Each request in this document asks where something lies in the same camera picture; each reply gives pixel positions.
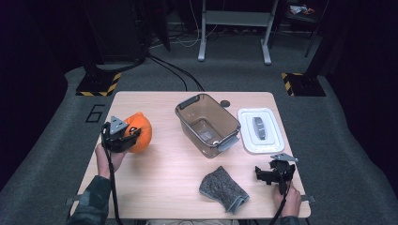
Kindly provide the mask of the white metal stand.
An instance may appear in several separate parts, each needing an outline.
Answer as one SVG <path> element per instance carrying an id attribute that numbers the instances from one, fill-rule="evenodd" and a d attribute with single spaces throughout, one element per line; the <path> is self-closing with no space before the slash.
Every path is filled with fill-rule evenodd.
<path id="1" fill-rule="evenodd" d="M 279 0 L 271 0 L 270 12 L 246 12 L 246 11 L 224 11 L 207 9 L 207 0 L 202 0 L 202 19 L 201 19 L 201 42 L 198 53 L 198 61 L 204 62 L 207 49 L 207 26 L 208 25 L 235 25 L 263 27 L 266 29 L 264 37 L 260 40 L 263 53 L 263 60 L 266 66 L 271 65 L 271 58 L 268 49 L 272 25 L 275 19 Z"/>

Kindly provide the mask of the black cabinet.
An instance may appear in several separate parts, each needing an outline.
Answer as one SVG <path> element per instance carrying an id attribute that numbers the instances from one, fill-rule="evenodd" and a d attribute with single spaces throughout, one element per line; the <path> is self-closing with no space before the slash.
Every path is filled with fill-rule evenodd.
<path id="1" fill-rule="evenodd" d="M 104 62 L 145 58 L 131 0 L 82 0 L 82 4 Z"/>

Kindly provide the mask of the black chair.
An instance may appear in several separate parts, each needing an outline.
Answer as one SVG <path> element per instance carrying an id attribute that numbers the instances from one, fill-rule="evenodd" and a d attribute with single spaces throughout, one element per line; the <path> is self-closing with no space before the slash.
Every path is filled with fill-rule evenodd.
<path id="1" fill-rule="evenodd" d="M 280 26 L 283 21 L 290 22 L 291 24 L 302 25 L 306 28 L 310 34 L 310 43 L 307 47 L 305 56 L 308 56 L 311 48 L 314 44 L 314 39 L 319 30 L 320 24 L 323 21 L 323 18 L 326 14 L 326 11 L 329 7 L 330 0 L 279 0 L 276 13 L 275 13 L 275 21 L 273 24 L 273 33 L 268 42 L 268 46 L 271 48 L 274 44 L 276 36 L 280 31 Z M 294 15 L 290 12 L 290 6 L 302 6 L 306 5 L 308 8 L 313 8 L 315 13 L 310 15 L 305 14 L 297 14 Z"/>

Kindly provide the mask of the orange plush toy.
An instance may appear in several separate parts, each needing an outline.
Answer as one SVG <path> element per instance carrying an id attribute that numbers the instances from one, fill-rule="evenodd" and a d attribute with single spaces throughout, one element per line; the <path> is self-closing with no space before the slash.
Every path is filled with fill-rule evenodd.
<path id="1" fill-rule="evenodd" d="M 130 152 L 141 153 L 145 151 L 152 140 L 152 126 L 149 120 L 142 112 L 137 112 L 125 119 L 125 122 L 128 124 L 128 127 L 141 129 L 141 134 L 138 137 L 136 144 L 130 149 Z"/>

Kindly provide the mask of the dark curtain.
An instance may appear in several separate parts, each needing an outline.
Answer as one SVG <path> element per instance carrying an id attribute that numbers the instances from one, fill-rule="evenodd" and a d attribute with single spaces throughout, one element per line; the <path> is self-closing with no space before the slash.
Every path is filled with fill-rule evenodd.
<path id="1" fill-rule="evenodd" d="M 328 76 L 353 136 L 398 191 L 398 0 L 337 0 L 344 45 Z"/>
<path id="2" fill-rule="evenodd" d="M 24 0 L 0 0 L 0 190 L 68 89 Z"/>

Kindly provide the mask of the white and orange object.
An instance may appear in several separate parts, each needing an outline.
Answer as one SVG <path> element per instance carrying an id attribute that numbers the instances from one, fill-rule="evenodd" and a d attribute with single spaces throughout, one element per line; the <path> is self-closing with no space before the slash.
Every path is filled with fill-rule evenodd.
<path id="1" fill-rule="evenodd" d="M 297 15 L 299 13 L 305 14 L 305 15 L 310 15 L 310 14 L 315 13 L 315 10 L 313 8 L 307 7 L 306 5 L 290 6 L 289 9 L 290 9 L 290 12 L 294 15 Z"/>

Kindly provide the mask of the black base with striped edge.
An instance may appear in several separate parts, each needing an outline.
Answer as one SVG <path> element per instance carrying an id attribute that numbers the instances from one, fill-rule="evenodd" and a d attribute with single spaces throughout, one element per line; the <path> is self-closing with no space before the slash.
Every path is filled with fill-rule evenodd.
<path id="1" fill-rule="evenodd" d="M 324 97 L 324 92 L 317 78 L 309 78 L 302 73 L 283 73 L 284 87 L 291 97 Z"/>
<path id="2" fill-rule="evenodd" d="M 76 88 L 75 95 L 84 97 L 110 96 L 114 92 L 120 77 L 121 74 L 115 72 L 101 72 L 96 77 L 86 74 Z"/>

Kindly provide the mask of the person's right hand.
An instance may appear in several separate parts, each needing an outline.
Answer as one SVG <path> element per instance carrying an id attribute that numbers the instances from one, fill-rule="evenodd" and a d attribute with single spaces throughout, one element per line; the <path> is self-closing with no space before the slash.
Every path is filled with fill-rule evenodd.
<path id="1" fill-rule="evenodd" d="M 285 217 L 298 217 L 300 206 L 301 206 L 301 195 L 300 192 L 294 187 L 293 184 L 288 185 L 288 193 L 284 197 L 280 191 L 279 186 L 276 185 L 273 192 L 273 201 L 276 208 L 281 206 L 283 200 L 285 200 L 285 205 L 280 213 L 282 218 Z"/>

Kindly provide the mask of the person's left hand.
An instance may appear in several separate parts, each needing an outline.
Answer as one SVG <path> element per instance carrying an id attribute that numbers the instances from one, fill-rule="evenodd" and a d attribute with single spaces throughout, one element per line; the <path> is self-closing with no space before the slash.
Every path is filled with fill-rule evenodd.
<path id="1" fill-rule="evenodd" d="M 100 144 L 98 144 L 96 146 L 95 154 L 96 154 L 96 158 L 97 158 L 98 175 L 101 177 L 110 179 L 111 172 L 109 169 L 109 161 L 108 161 L 107 155 L 105 153 L 105 149 Z M 111 154 L 111 161 L 113 163 L 115 172 L 119 169 L 126 154 L 127 154 L 127 151 L 122 152 L 122 153 L 112 153 Z"/>

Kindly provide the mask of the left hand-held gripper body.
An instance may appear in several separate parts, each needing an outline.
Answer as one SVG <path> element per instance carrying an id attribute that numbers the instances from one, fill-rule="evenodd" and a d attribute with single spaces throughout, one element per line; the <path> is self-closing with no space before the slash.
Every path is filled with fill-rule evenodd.
<path id="1" fill-rule="evenodd" d="M 101 127 L 101 145 L 104 149 L 113 153 L 121 153 L 128 149 L 124 139 L 128 124 L 119 118 L 112 116 L 109 122 Z"/>

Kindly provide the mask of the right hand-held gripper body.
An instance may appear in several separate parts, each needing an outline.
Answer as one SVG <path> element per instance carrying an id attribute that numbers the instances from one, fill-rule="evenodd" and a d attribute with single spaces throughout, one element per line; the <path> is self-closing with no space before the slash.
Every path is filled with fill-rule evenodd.
<path id="1" fill-rule="evenodd" d="M 271 181 L 279 184 L 279 192 L 285 194 L 287 191 L 286 182 L 291 181 L 296 170 L 295 162 L 299 160 L 285 153 L 271 156 L 269 163 L 271 172 Z"/>

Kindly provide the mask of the white box lid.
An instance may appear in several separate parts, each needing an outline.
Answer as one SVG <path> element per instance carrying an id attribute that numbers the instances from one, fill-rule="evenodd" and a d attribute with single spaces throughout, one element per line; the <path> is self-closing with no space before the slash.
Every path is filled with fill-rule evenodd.
<path id="1" fill-rule="evenodd" d="M 269 108 L 242 108 L 237 113 L 243 145 L 251 154 L 277 154 L 284 140 L 276 117 Z"/>

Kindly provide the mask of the grey cloth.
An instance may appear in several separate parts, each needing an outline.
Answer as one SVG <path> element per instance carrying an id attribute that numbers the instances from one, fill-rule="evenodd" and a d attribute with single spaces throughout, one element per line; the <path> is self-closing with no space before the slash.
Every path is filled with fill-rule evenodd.
<path id="1" fill-rule="evenodd" d="M 249 194 L 232 179 L 223 166 L 203 178 L 199 192 L 220 203 L 226 213 L 233 215 L 250 199 Z"/>

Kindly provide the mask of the brown transparent storage box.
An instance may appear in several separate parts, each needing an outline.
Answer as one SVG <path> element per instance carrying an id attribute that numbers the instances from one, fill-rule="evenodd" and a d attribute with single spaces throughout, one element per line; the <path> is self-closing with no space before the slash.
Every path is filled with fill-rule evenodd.
<path id="1" fill-rule="evenodd" d="M 239 141 L 241 125 L 208 94 L 197 94 L 175 108 L 182 130 L 206 158 L 214 158 Z"/>

